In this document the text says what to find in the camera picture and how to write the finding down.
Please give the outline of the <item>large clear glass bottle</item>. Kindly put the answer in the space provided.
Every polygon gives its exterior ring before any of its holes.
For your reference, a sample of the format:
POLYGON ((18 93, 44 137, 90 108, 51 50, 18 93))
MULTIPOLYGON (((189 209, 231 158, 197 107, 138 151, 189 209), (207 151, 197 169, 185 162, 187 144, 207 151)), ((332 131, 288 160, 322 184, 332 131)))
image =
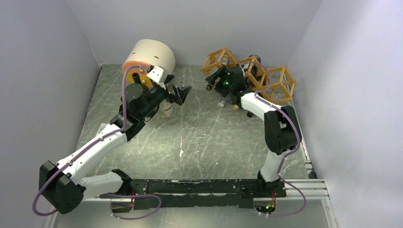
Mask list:
POLYGON ((163 101, 160 105, 160 109, 163 117, 170 117, 174 113, 174 105, 173 103, 169 103, 167 101, 163 101))

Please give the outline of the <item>dark bottle gold foil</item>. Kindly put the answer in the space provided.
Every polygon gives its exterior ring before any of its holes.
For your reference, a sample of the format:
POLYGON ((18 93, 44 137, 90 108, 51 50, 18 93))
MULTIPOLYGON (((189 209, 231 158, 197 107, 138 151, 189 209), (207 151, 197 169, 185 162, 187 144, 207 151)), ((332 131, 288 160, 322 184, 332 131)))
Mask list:
MULTIPOLYGON (((257 72, 258 72, 257 66, 253 65, 251 67, 251 70, 249 70, 250 63, 247 63, 247 62, 261 63, 261 58, 258 55, 252 54, 252 55, 249 55, 246 59, 238 61, 239 66, 243 68, 244 72, 249 71, 250 74, 255 77, 257 75, 257 72)), ((245 83, 246 83, 247 88, 252 88, 253 87, 253 83, 251 82, 251 80, 248 77, 246 77, 245 83)), ((238 110, 238 108, 239 108, 236 104, 233 104, 232 107, 233 107, 234 110, 238 110)))

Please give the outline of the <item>dark green wine bottle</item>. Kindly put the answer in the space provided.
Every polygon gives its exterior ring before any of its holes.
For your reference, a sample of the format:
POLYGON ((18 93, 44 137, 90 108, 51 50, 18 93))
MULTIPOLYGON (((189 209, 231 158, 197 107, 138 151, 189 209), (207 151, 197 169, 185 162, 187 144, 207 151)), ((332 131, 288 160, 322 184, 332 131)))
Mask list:
POLYGON ((142 82, 140 75, 137 72, 132 73, 132 79, 134 83, 142 86, 144 93, 149 91, 149 88, 145 85, 145 83, 142 82))

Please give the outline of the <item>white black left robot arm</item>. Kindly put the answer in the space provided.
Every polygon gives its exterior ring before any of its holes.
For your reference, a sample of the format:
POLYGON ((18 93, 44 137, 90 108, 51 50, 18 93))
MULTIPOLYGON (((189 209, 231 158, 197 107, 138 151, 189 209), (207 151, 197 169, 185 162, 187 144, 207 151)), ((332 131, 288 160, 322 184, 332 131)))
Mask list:
POLYGON ((144 91, 135 82, 122 83, 121 106, 119 112, 95 138, 87 142, 70 156, 53 163, 47 161, 39 169, 38 195, 32 204, 34 213, 42 216, 36 209, 40 196, 44 197, 55 209, 54 213, 67 214, 83 200, 103 194, 121 198, 135 196, 132 179, 122 170, 113 169, 107 174, 87 177, 94 165, 110 152, 130 142, 145 126, 145 120, 152 117, 162 101, 182 105, 191 91, 191 86, 173 85, 173 92, 166 86, 173 75, 144 91))

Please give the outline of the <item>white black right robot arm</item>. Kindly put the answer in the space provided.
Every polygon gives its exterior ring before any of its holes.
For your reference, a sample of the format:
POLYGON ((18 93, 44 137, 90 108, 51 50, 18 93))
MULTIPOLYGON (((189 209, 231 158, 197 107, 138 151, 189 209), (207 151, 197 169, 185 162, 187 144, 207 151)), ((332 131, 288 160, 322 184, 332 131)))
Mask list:
POLYGON ((222 97, 230 98, 230 103, 263 121, 269 152, 258 172, 256 189, 259 195, 267 197, 280 182, 279 173, 286 157, 299 149, 302 136, 294 107, 265 100, 247 87, 244 76, 245 71, 240 66, 222 66, 206 77, 206 90, 215 90, 222 97))

